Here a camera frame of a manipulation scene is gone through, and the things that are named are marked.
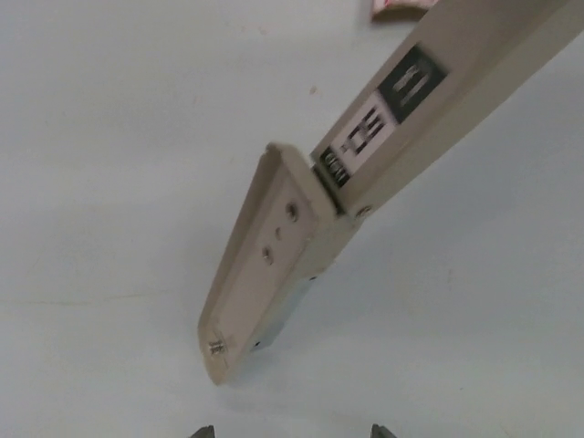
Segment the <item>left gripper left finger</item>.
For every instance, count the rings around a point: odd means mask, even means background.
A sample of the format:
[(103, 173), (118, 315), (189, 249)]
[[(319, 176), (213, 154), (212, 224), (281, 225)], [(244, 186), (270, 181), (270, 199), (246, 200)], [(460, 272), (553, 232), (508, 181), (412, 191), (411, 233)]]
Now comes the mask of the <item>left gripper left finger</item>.
[(190, 438), (214, 438), (215, 429), (212, 424), (205, 425), (190, 435)]

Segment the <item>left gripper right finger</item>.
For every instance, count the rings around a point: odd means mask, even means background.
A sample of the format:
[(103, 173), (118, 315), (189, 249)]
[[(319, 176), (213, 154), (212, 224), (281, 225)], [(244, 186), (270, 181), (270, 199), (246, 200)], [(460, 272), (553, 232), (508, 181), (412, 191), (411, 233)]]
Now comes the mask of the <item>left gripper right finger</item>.
[(397, 438), (397, 436), (386, 426), (374, 423), (370, 429), (370, 438)]

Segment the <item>beige black stapler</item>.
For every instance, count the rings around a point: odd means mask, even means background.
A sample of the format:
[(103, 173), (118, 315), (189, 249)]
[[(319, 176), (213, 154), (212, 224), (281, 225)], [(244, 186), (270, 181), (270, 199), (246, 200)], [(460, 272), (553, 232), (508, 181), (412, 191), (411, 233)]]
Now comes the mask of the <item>beige black stapler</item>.
[(211, 382), (270, 345), (364, 220), (582, 30), (580, 1), (440, 1), (308, 156), (267, 144), (197, 325)]

